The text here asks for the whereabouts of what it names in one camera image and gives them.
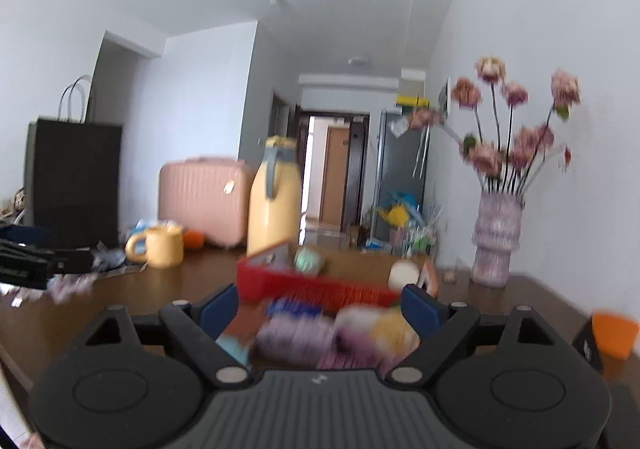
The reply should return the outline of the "yellow mug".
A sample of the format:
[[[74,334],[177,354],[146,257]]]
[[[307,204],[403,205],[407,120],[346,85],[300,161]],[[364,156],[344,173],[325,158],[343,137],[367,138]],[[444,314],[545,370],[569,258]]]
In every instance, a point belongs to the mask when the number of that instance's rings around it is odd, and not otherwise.
[[[128,261],[155,269],[179,266],[183,261],[183,229],[176,224],[149,227],[131,235],[125,245]]]

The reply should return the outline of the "black paper bag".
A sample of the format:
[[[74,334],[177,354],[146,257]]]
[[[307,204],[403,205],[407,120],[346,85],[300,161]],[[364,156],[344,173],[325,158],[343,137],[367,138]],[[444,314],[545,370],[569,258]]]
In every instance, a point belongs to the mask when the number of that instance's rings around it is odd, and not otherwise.
[[[58,99],[56,117],[28,125],[24,225],[54,249],[118,244],[122,126],[93,120],[92,77],[83,75]]]

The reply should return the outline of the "orange black box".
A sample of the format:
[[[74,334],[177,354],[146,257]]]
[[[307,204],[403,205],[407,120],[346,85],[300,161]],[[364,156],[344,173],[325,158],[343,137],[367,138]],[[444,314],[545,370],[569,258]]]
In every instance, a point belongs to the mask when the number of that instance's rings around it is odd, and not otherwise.
[[[603,356],[618,361],[629,359],[638,334],[638,321],[617,313],[597,311],[578,331],[572,345],[593,369],[602,372]]]

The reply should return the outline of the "grey refrigerator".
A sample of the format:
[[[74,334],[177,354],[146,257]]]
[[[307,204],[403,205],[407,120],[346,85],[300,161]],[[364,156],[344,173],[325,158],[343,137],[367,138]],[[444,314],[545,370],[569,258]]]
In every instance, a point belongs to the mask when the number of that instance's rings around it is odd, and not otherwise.
[[[371,238],[375,240],[390,239],[390,225],[378,209],[392,207],[393,193],[407,195],[419,210],[423,209],[428,134],[412,130],[396,137],[392,125],[403,117],[400,113],[385,111],[380,118],[371,229]]]

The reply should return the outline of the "red cardboard box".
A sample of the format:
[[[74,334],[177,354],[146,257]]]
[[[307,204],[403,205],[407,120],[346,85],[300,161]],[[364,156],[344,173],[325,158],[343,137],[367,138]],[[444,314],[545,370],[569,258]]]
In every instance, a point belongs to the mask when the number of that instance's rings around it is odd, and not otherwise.
[[[319,272],[307,275],[295,267],[298,253],[317,255]],[[390,307],[399,302],[400,283],[390,275],[402,258],[385,253],[362,253],[329,247],[281,242],[247,255],[236,264],[235,285],[240,299],[258,303],[268,299],[297,299],[336,313],[349,305]]]

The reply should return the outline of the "pink suitcase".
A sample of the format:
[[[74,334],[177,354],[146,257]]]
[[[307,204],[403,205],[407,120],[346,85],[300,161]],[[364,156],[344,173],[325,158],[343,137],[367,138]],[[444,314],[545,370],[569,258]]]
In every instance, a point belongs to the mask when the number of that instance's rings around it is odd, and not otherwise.
[[[202,232],[217,247],[246,240],[254,172],[227,157],[194,157],[165,164],[158,176],[158,218]]]

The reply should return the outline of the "orange fruit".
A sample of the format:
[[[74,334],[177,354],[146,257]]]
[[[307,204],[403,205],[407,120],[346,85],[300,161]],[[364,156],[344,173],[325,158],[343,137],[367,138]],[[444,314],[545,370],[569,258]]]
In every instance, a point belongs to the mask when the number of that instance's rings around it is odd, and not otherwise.
[[[198,230],[184,230],[182,236],[183,246],[189,251],[201,250],[206,242],[203,232]]]

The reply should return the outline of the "light blue plush toy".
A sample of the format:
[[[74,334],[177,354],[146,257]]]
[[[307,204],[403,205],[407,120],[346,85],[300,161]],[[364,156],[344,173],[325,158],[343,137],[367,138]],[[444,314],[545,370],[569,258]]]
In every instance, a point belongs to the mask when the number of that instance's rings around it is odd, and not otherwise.
[[[252,346],[242,343],[235,336],[224,334],[216,339],[216,344],[241,365],[246,367],[250,365],[250,350]]]

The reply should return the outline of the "yellow watering can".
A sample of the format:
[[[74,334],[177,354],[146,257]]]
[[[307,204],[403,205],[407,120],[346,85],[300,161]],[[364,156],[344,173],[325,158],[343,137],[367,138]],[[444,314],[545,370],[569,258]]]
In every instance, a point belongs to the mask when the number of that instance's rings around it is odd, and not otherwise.
[[[411,216],[402,204],[395,204],[385,209],[378,207],[376,213],[392,228],[402,228],[408,224]]]

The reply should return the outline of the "large yellow thermos bottle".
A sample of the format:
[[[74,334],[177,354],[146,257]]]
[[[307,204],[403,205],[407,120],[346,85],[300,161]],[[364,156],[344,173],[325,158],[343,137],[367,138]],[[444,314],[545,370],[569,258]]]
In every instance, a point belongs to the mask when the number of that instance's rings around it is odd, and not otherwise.
[[[248,256],[282,242],[298,241],[302,191],[295,140],[269,137],[250,188]]]

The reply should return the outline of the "white round plush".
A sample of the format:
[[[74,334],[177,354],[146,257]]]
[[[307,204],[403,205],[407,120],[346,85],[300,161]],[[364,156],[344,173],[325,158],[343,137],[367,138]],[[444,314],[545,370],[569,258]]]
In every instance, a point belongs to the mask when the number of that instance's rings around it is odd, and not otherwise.
[[[420,281],[421,269],[410,259],[399,259],[393,263],[388,275],[387,286],[394,291],[400,292],[406,285],[418,284]]]

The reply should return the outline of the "dried pink rose bouquet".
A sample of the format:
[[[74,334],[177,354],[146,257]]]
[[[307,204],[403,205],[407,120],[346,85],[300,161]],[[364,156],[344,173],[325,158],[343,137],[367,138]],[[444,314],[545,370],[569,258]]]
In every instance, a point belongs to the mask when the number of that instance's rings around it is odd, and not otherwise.
[[[447,124],[445,110],[418,104],[395,132],[402,135],[433,127],[445,131],[457,145],[462,162],[476,172],[483,190],[521,200],[552,157],[562,157],[563,170],[572,163],[572,150],[556,141],[551,119],[567,122],[572,109],[582,103],[579,79],[562,68],[556,70],[550,78],[551,105],[544,121],[516,128],[515,111],[529,102],[528,90],[506,78],[506,62],[498,57],[477,59],[474,70],[477,80],[460,77],[448,91],[458,109],[473,114],[473,131],[459,135]]]

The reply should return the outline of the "dark wooden door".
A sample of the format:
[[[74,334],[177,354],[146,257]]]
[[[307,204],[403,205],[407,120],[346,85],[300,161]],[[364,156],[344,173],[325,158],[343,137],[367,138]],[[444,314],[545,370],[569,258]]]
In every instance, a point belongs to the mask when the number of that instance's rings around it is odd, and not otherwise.
[[[362,190],[369,135],[369,117],[356,115],[349,120],[348,155],[341,230],[358,225],[361,215]]]

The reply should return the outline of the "purple fluffy plush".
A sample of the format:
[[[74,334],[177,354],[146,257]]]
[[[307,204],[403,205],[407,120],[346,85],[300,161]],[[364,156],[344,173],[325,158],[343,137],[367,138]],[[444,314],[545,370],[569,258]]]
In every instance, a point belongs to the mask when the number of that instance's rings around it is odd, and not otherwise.
[[[272,360],[317,369],[377,369],[388,360],[369,337],[323,316],[279,313],[258,330],[256,349]]]

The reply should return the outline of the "yellow white plush toy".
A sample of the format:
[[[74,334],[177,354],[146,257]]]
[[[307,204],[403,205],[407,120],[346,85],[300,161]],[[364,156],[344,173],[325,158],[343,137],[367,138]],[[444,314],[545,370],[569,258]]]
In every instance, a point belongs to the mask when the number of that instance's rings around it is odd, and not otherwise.
[[[351,305],[337,313],[334,325],[338,346],[364,363],[399,361],[420,344],[397,307]]]

